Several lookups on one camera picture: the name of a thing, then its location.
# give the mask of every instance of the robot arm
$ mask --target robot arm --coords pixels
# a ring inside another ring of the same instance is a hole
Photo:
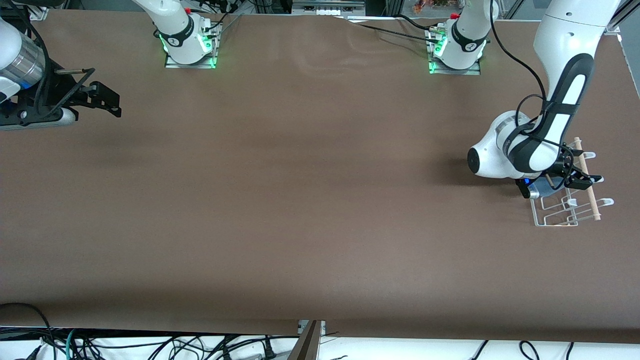
[[[534,41],[550,84],[543,112],[534,122],[524,114],[516,121],[515,111],[497,117],[484,138],[469,150],[467,161],[473,173],[521,179],[557,170],[552,167],[563,156],[558,145],[589,86],[593,56],[619,2],[551,3]]]
[[[78,112],[71,106],[101,108],[120,116],[118,94],[98,81],[82,85],[93,69],[64,70],[2,18],[0,49],[0,130],[72,124]],[[83,80],[75,81],[75,73],[85,74]]]
[[[444,23],[446,41],[435,56],[452,69],[468,69],[482,55],[486,37],[491,30],[491,2],[493,19],[498,17],[498,4],[494,0],[467,0],[457,19]]]
[[[177,63],[196,63],[212,51],[207,39],[211,20],[196,13],[187,14],[179,0],[133,2],[151,17],[160,32],[165,51]]]

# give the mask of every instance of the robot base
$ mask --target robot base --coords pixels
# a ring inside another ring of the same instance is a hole
[[[424,31],[424,36],[426,38],[434,38],[436,40],[442,40],[442,37],[444,37],[444,34],[436,31],[436,32],[432,32],[430,30],[425,30]],[[434,44],[431,42],[427,42],[427,56],[429,58],[429,73],[430,74],[448,74],[448,75],[480,75],[480,61],[476,60],[476,62],[471,65],[470,68],[468,69],[463,69],[463,70],[458,70],[458,69],[452,69],[446,65],[444,65],[444,63],[442,62],[442,60],[438,59],[434,53],[438,49],[438,47],[440,46],[440,44]]]
[[[222,25],[223,24],[220,23],[204,34],[211,38],[203,40],[203,44],[204,46],[211,47],[212,51],[206,54],[202,59],[200,59],[200,61],[187,65],[181,64],[175,62],[171,56],[167,54],[166,59],[164,60],[164,67],[167,69],[215,69],[218,63],[218,51],[220,50]],[[205,18],[205,26],[211,26],[211,20]]]

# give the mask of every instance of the metal bracket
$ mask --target metal bracket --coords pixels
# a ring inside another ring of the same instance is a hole
[[[29,20],[31,21],[43,21],[47,18],[47,14],[49,13],[49,8],[33,6],[33,5],[25,5],[29,8]]]
[[[323,335],[323,331],[326,331],[324,321],[301,320],[301,322],[298,322],[298,329],[303,329],[302,335],[298,338],[287,360],[316,360],[320,337]]]

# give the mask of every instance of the white wire rack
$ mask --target white wire rack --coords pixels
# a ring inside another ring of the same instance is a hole
[[[574,138],[574,141],[568,144],[572,149],[582,150],[582,140]],[[595,158],[594,152],[584,152],[579,156],[580,168],[588,173],[586,160]],[[580,222],[593,219],[600,220],[600,208],[611,206],[614,204],[612,198],[596,199],[593,193],[593,186],[587,190],[564,190],[564,196],[558,199],[558,194],[548,197],[540,197],[539,199],[531,199],[531,211],[533,212],[533,220],[536,226],[578,226]]]

